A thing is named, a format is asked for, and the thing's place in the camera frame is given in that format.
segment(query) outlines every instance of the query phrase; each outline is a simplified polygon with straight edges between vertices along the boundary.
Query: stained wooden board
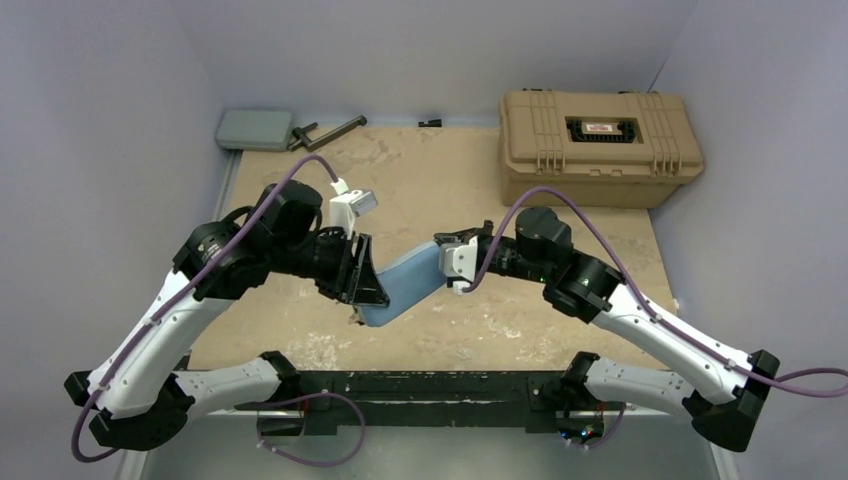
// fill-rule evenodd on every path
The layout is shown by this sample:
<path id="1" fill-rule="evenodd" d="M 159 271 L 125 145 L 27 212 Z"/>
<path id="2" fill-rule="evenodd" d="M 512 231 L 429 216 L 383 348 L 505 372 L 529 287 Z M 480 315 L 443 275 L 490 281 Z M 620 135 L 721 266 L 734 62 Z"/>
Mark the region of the stained wooden board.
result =
<path id="1" fill-rule="evenodd" d="M 380 205 L 359 218 L 356 229 L 373 235 L 379 268 L 435 232 L 480 226 L 485 219 L 500 223 L 507 207 L 498 195 L 497 137 L 496 129 L 483 128 L 358 128 L 316 153 L 351 188 L 375 191 Z M 245 152 L 230 207 L 254 204 L 305 153 Z M 318 189 L 325 207 L 334 195 L 317 163 L 295 178 Z M 571 225 L 578 249 L 609 261 L 573 213 L 555 210 Z M 674 311 L 648 213 L 587 213 L 642 290 Z M 310 281 L 272 275 L 203 333 L 191 367 L 234 365 L 266 350 L 283 352 L 300 369 L 324 370 L 562 369 L 580 350 L 660 366 L 623 339 L 554 311 L 539 285 L 495 275 L 471 295 L 445 288 L 382 328 L 351 324 L 351 313 L 318 295 Z"/>

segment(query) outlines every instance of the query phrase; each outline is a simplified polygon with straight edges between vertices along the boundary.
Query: tool box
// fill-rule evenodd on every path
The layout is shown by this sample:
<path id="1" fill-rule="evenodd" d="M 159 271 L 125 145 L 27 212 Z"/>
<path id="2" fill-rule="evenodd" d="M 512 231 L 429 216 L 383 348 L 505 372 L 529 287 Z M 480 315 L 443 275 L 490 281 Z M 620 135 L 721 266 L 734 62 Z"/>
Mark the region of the tool box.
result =
<path id="1" fill-rule="evenodd" d="M 500 102 L 501 197 L 546 185 L 585 207 L 653 208 L 704 169 L 679 96 L 509 92 Z M 527 205 L 561 205 L 538 194 Z"/>

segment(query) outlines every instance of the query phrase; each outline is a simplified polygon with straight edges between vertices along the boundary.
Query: white wall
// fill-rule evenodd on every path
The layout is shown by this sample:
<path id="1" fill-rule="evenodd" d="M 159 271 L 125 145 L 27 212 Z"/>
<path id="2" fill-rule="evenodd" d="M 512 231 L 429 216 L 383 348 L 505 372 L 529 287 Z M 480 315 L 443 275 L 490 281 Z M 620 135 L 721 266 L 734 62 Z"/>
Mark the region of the white wall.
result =
<path id="1" fill-rule="evenodd" d="M 701 0 L 656 85 L 685 95 L 707 161 L 654 212 L 682 315 L 784 373 L 848 367 L 846 45 L 844 1 Z M 845 478 L 846 407 L 773 391 L 743 478 Z"/>
<path id="2" fill-rule="evenodd" d="M 173 1 L 227 106 L 472 123 L 510 89 L 646 89 L 696 3 Z"/>
<path id="3" fill-rule="evenodd" d="M 211 217 L 221 102 L 167 0 L 4 1 L 0 64 L 0 478 L 109 478 L 71 457 L 62 382 Z"/>

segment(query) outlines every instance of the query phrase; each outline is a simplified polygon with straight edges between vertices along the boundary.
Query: blue sponge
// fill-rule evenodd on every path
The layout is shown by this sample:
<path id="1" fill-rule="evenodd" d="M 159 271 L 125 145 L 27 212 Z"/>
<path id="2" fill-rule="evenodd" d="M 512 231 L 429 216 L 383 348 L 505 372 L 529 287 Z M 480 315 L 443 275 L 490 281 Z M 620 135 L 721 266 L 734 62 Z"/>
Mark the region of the blue sponge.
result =
<path id="1" fill-rule="evenodd" d="M 388 307 L 354 307 L 365 325 L 382 327 L 447 284 L 439 270 L 439 246 L 427 242 L 396 259 L 377 278 L 389 295 Z"/>

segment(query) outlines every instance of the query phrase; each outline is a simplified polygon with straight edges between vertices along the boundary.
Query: label on case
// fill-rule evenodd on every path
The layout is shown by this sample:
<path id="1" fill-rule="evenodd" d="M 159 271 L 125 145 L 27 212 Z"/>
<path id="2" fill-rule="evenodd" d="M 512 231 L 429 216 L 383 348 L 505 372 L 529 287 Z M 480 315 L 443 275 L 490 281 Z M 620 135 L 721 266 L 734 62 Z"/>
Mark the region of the label on case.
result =
<path id="1" fill-rule="evenodd" d="M 609 123 L 584 123 L 583 128 L 587 132 L 592 133 L 613 133 L 615 132 L 615 127 L 613 127 Z"/>

